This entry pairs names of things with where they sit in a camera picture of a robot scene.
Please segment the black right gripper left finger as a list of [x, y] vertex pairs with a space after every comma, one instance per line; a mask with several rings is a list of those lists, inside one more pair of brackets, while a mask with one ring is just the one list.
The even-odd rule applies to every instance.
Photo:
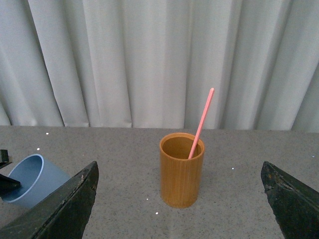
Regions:
[[80, 239], [96, 198], [99, 169], [91, 162], [0, 230], [2, 239]]

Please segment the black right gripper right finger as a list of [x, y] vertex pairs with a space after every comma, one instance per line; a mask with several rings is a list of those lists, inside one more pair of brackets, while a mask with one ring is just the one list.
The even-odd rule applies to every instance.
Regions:
[[268, 161], [261, 180], [284, 238], [317, 239], [319, 193]]

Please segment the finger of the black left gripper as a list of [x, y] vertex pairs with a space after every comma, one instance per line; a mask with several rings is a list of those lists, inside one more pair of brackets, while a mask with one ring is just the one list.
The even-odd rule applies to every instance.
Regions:
[[6, 167], [12, 163], [8, 150], [6, 149], [1, 149], [0, 150], [0, 167]]
[[6, 177], [2, 174], [0, 175], [0, 196], [1, 197], [15, 189], [18, 189], [19, 187], [21, 187], [21, 183], [19, 181]]

